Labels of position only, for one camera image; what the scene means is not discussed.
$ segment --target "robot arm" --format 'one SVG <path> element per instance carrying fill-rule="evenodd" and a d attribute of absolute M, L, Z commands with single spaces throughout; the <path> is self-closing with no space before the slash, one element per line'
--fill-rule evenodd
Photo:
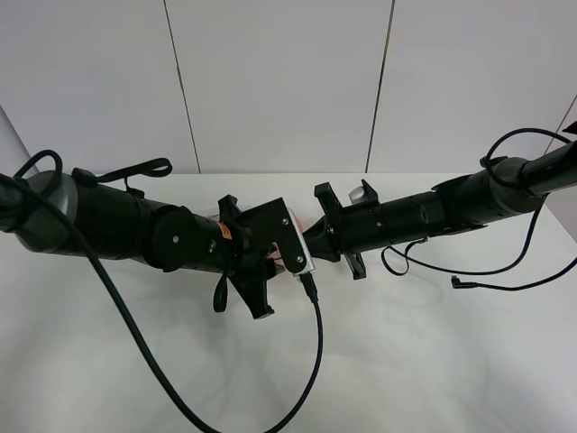
<path fill-rule="evenodd" d="M 431 191 L 380 203 L 366 182 L 343 207 L 328 183 L 315 195 L 325 212 L 304 236 L 282 198 L 242 212 L 236 198 L 219 200 L 219 221 L 185 207 L 148 200 L 144 193 L 103 185 L 134 174 L 170 172 L 155 160 L 109 175 L 75 169 L 71 175 L 42 172 L 26 180 L 43 191 L 54 176 L 49 201 L 66 215 L 100 258 L 133 259 L 164 272 L 180 268 L 220 272 L 215 310 L 226 306 L 226 281 L 241 294 L 254 318 L 273 312 L 266 282 L 282 271 L 270 254 L 279 248 L 285 267 L 299 276 L 314 270 L 312 257 L 338 262 L 343 255 L 354 279 L 366 277 L 361 253 L 427 237 L 455 235 L 539 209 L 547 194 L 577 184 L 577 146 L 572 143 L 534 161 L 500 157 L 481 161 L 486 170 L 448 180 Z M 15 233 L 39 253 L 82 255 L 70 233 L 46 209 L 26 210 L 21 193 L 0 188 L 0 229 Z M 12 209 L 24 209 L 11 212 Z"/>

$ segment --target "orange label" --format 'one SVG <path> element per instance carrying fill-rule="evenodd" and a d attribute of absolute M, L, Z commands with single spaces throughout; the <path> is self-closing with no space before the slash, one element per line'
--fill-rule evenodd
<path fill-rule="evenodd" d="M 228 229 L 228 227 L 219 221 L 216 221 L 216 223 L 220 227 L 220 231 L 223 232 L 223 238 L 228 239 L 229 241 L 232 241 L 233 235 L 231 235 L 231 231 Z"/>

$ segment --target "black strap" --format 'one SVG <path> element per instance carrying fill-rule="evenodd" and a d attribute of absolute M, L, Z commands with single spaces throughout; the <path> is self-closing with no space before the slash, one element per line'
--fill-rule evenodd
<path fill-rule="evenodd" d="M 563 132 L 568 134 L 577 134 L 577 122 L 573 122 L 567 126 L 565 129 L 563 129 Z"/>
<path fill-rule="evenodd" d="M 111 171 L 102 176 L 97 176 L 96 180 L 98 183 L 109 183 L 114 182 L 115 180 L 131 178 L 137 174 L 148 176 L 149 178 L 163 178 L 168 176 L 171 172 L 172 164 L 170 161 L 167 158 L 157 158 L 156 160 L 142 162 L 131 167 Z"/>
<path fill-rule="evenodd" d="M 216 284 L 215 296 L 213 297 L 213 309 L 215 313 L 223 313 L 226 310 L 226 304 L 228 302 L 228 284 L 226 280 L 228 279 L 231 263 L 228 256 L 225 257 L 225 260 L 226 267 L 224 268 L 223 275 Z"/>
<path fill-rule="evenodd" d="M 387 268 L 387 271 L 389 271 L 393 275 L 397 275 L 398 277 L 402 277 L 403 275 L 407 275 L 408 268 L 410 266 L 408 263 L 408 252 L 411 251 L 411 248 L 413 248 L 415 245 L 424 244 L 427 240 L 428 240 L 428 238 L 424 237 L 423 239 L 419 239 L 418 241 L 411 242 L 409 245 L 407 245 L 407 248 L 405 248 L 405 253 L 403 254 L 403 256 L 405 257 L 405 262 L 407 263 L 407 268 L 404 272 L 395 271 L 387 263 L 387 259 L 385 259 L 385 253 L 387 252 L 387 250 L 391 249 L 392 246 L 388 246 L 380 252 L 380 260 L 382 261 L 383 266 L 385 266 L 385 268 Z"/>

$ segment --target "white tabletop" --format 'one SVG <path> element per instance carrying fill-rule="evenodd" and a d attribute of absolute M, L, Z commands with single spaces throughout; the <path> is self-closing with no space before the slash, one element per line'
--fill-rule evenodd
<path fill-rule="evenodd" d="M 284 197 L 309 225 L 322 215 L 316 184 L 330 181 L 345 203 L 363 177 L 387 201 L 452 176 L 175 175 L 132 184 L 198 213 L 226 194 L 246 207 Z M 415 256 L 467 270 L 500 267 L 517 257 L 529 219 L 434 239 Z M 522 264 L 484 281 L 535 281 L 575 255 L 577 244 L 546 209 Z M 353 281 L 345 262 L 316 260 L 325 354 L 285 431 L 577 429 L 577 272 L 517 293 L 458 291 L 450 275 L 414 266 L 398 278 L 379 252 L 364 258 L 363 281 Z M 164 274 L 130 261 L 105 267 L 165 373 L 207 423 L 261 432 L 294 405 L 313 366 L 316 325 L 290 274 L 269 282 L 276 314 L 254 321 L 232 287 L 227 311 L 213 312 L 214 274 Z M 196 431 L 156 383 L 86 259 L 29 253 L 2 235 L 0 272 L 2 433 Z"/>

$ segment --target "panel seam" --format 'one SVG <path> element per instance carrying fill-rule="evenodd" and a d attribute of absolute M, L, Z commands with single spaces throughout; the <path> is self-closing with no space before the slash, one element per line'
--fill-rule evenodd
<path fill-rule="evenodd" d="M 387 53 L 389 51 L 389 40 L 390 40 L 390 29 L 393 25 L 393 14 L 395 13 L 395 2 L 396 0 L 391 0 L 390 2 L 390 13 L 389 13 L 389 25 L 387 27 L 387 36 L 385 37 L 385 48 L 382 53 L 382 63 L 380 64 L 380 76 L 379 76 L 379 87 L 377 88 L 377 98 L 375 100 L 375 109 L 372 115 L 372 126 L 371 126 L 371 138 L 369 139 L 369 151 L 367 152 L 367 163 L 364 168 L 364 172 L 369 172 L 369 162 L 371 161 L 372 152 L 372 140 L 375 134 L 375 124 L 377 123 L 377 114 L 379 112 L 379 102 L 380 102 L 380 88 L 382 87 L 382 77 L 385 71 L 385 62 L 387 61 Z"/>
<path fill-rule="evenodd" d="M 197 167 L 198 173 L 202 174 L 200 170 L 200 161 L 198 160 L 198 151 L 197 151 L 197 143 L 195 142 L 195 135 L 192 132 L 192 122 L 190 121 L 190 112 L 188 111 L 188 102 L 187 102 L 187 94 L 184 90 L 184 84 L 182 82 L 182 75 L 180 74 L 180 65 L 179 65 L 179 56 L 177 54 L 177 46 L 174 43 L 174 36 L 172 34 L 172 25 L 170 24 L 170 17 L 169 17 L 169 8 L 167 7 L 166 0 L 162 0 L 164 3 L 164 12 L 166 13 L 166 21 L 169 25 L 169 33 L 170 33 L 170 42 L 172 43 L 172 52 L 174 52 L 174 60 L 177 64 L 177 74 L 179 76 L 179 84 L 180 84 L 180 91 L 182 92 L 182 99 L 184 101 L 184 108 L 187 112 L 187 120 L 188 120 L 188 130 L 190 131 L 190 139 L 192 140 L 192 147 L 195 150 L 195 158 L 197 159 Z"/>

